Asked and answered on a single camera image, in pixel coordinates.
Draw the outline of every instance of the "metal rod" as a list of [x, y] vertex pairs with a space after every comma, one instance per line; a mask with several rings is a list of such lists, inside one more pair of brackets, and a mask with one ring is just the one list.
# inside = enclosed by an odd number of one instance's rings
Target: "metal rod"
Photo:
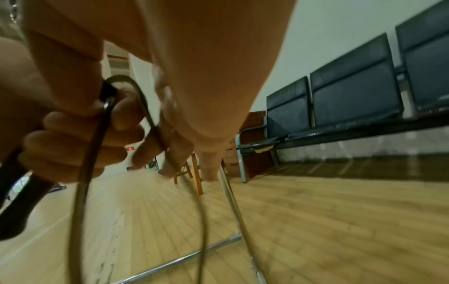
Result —
[[[233, 235], [232, 237], [230, 237], [230, 238], [228, 238], [226, 240], [223, 240], [221, 242], [218, 242], [216, 244], [213, 244], [213, 245], [207, 247], [206, 248], [206, 252], [207, 253], [208, 252], [212, 252], [212, 251], [217, 250], [219, 248], [222, 248], [222, 247], [224, 247], [226, 245], [235, 243], [235, 242], [237, 242], [237, 241], [239, 241], [241, 239], [242, 239], [242, 236], [240, 234], [235, 234], [235, 235]], [[195, 251], [195, 252], [193, 252], [193, 253], [191, 253], [189, 255], [183, 256], [183, 257], [178, 258], [176, 260], [173, 260], [173, 261], [167, 262], [165, 264], [162, 264], [162, 265], [160, 265], [158, 267], [155, 267], [155, 268], [149, 269], [147, 271], [141, 272], [141, 273], [139, 273], [139, 274], [137, 274], [135, 276], [132, 276], [130, 278], [127, 278], [125, 280], [122, 280], [122, 281], [119, 281], [119, 282], [115, 282], [114, 284], [129, 284], [129, 283], [137, 282], [137, 281], [142, 280], [144, 278], [147, 278], [147, 277], [149, 277], [149, 276], [151, 276], [151, 275], [153, 275], [153, 274], [155, 274], [155, 273], [157, 273], [157, 272], [159, 272], [161, 270], [167, 269], [167, 268], [172, 267], [174, 265], [177, 265], [177, 264], [186, 262], [186, 261], [188, 261], [188, 260], [190, 260], [192, 258], [195, 258], [195, 257], [199, 256], [200, 253], [201, 253], [201, 250]]]
[[231, 211], [233, 212], [234, 217], [236, 219], [238, 229], [240, 231], [240, 234], [242, 235], [242, 240], [245, 243], [246, 249], [248, 250], [248, 254], [251, 258], [251, 264], [253, 265], [253, 270], [256, 274], [256, 278], [259, 284], [267, 284], [265, 276], [263, 275], [261, 264], [256, 255], [253, 242], [251, 241], [251, 237], [243, 221], [242, 214], [240, 213], [239, 206], [237, 205], [234, 193], [232, 192], [231, 184], [229, 183], [228, 177], [226, 175], [225, 170], [223, 169], [223, 166], [221, 166], [218, 171], [218, 180], [222, 185], [224, 194], [228, 198], [229, 206], [231, 207]]

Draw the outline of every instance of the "metal armrest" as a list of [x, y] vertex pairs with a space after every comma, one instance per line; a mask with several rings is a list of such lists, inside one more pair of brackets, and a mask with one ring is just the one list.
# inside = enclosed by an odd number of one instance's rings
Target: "metal armrest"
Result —
[[266, 127], [267, 127], [267, 124], [242, 129], [242, 130], [240, 131], [240, 133], [238, 133], [238, 134], [235, 136], [235, 146], [239, 146], [239, 145], [240, 145], [240, 134], [242, 134], [243, 132], [252, 131], [252, 130], [256, 130], [256, 129], [264, 129], [264, 128], [266, 128]]

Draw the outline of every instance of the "black chair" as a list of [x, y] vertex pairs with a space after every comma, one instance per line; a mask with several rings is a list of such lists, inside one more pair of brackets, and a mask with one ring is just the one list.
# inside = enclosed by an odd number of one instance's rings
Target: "black chair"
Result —
[[287, 140], [396, 119], [404, 109], [386, 34], [314, 71], [310, 81], [316, 127]]
[[[244, 129], [235, 137], [243, 182], [246, 182], [242, 159], [244, 154], [274, 147], [289, 134], [310, 129], [309, 103], [310, 94], [307, 77], [303, 77], [267, 97], [265, 124]], [[266, 139], [241, 145], [241, 134], [256, 129], [265, 129]], [[277, 165], [273, 153], [272, 157], [275, 165]]]
[[418, 114], [449, 109], [449, 0], [396, 27]]

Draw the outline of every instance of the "black seat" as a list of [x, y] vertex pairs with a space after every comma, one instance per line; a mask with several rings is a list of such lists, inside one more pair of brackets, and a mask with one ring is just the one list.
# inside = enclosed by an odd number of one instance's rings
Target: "black seat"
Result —
[[310, 81], [316, 128], [289, 139], [377, 124], [402, 114], [386, 34], [316, 70]]
[[449, 108], [449, 0], [396, 27], [418, 113]]
[[266, 128], [266, 139], [239, 145], [238, 150], [262, 149], [275, 145], [289, 134], [310, 129], [309, 123], [309, 81], [303, 77], [267, 97], [267, 116], [263, 126], [244, 129], [240, 132]]

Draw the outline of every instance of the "wooden floor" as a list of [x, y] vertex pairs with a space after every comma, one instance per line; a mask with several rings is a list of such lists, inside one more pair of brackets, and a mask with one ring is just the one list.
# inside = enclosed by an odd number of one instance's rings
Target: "wooden floor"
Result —
[[[232, 186], [270, 283], [449, 283], [449, 183], [267, 175]], [[218, 183], [203, 183], [210, 241], [236, 232]], [[0, 243], [2, 284], [65, 279], [74, 189], [49, 194], [25, 233]], [[93, 182], [84, 267], [109, 284], [199, 246], [197, 213], [182, 182], [151, 170]], [[196, 261], [148, 283], [194, 283]], [[212, 253], [207, 284], [256, 283], [243, 244]]]

